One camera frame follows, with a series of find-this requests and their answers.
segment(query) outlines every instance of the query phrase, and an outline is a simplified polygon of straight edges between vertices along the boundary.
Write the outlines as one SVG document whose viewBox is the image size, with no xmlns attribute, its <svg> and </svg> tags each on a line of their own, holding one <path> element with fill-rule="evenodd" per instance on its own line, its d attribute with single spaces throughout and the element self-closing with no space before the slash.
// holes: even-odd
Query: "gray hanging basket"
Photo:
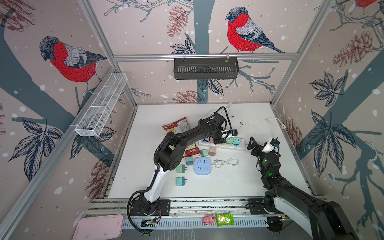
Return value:
<svg viewBox="0 0 384 240">
<path fill-rule="evenodd" d="M 235 79 L 239 64 L 237 58 L 175 58 L 173 72 L 177 80 Z"/>
</svg>

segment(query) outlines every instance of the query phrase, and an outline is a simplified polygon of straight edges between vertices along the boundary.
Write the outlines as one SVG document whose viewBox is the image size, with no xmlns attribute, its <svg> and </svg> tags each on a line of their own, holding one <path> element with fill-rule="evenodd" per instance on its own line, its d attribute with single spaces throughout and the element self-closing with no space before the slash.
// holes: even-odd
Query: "pink toy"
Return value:
<svg viewBox="0 0 384 240">
<path fill-rule="evenodd" d="M 206 214 L 203 218 L 203 223 L 205 223 L 206 226 L 210 226 L 212 223 L 216 222 L 216 216 L 214 214 L 208 215 Z"/>
</svg>

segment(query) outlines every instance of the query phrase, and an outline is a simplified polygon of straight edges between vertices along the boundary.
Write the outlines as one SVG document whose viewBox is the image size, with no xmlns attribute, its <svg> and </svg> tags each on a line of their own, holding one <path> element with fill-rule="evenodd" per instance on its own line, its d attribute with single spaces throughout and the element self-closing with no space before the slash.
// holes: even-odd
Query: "red breast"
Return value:
<svg viewBox="0 0 384 240">
<path fill-rule="evenodd" d="M 356 6 L 365 8 L 368 5 L 376 2 L 377 0 L 356 0 Z"/>
<path fill-rule="evenodd" d="M 71 68 L 64 64 L 68 57 L 67 49 L 62 42 L 57 43 L 53 52 L 55 60 L 51 63 L 59 70 L 59 72 L 68 80 L 73 82 L 87 82 L 96 72 L 96 63 L 89 64 L 82 68 Z"/>
<path fill-rule="evenodd" d="M 261 44 L 253 43 L 245 40 L 236 32 L 236 28 L 244 26 L 248 21 L 249 16 L 246 14 L 239 15 L 233 23 L 228 21 L 228 40 L 239 51 L 254 51 L 261 47 Z"/>
</svg>

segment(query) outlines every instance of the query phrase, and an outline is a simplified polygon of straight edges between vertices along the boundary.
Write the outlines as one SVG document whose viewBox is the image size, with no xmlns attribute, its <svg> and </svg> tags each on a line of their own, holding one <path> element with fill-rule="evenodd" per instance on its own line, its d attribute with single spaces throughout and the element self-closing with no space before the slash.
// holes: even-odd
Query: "blue charger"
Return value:
<svg viewBox="0 0 384 240">
<path fill-rule="evenodd" d="M 197 175 L 208 175 L 211 173 L 211 160 L 207 157 L 195 159 L 195 173 Z"/>
</svg>

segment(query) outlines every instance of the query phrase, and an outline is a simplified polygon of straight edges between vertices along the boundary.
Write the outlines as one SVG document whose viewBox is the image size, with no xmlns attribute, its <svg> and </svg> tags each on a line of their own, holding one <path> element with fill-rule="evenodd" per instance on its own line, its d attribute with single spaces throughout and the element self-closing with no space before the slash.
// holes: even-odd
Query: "power strip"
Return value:
<svg viewBox="0 0 384 240">
<path fill-rule="evenodd" d="M 214 144 L 214 141 L 212 139 L 209 142 L 202 139 L 202 140 L 198 141 L 198 145 L 199 146 L 207 146 L 207 147 L 215 147 L 215 148 L 223 148 L 223 149 L 239 150 L 239 151 L 245 150 L 245 140 L 243 138 L 240 138 L 240 144 L 239 145 L 233 145 L 233 144 L 228 144 L 228 143 Z"/>
</svg>

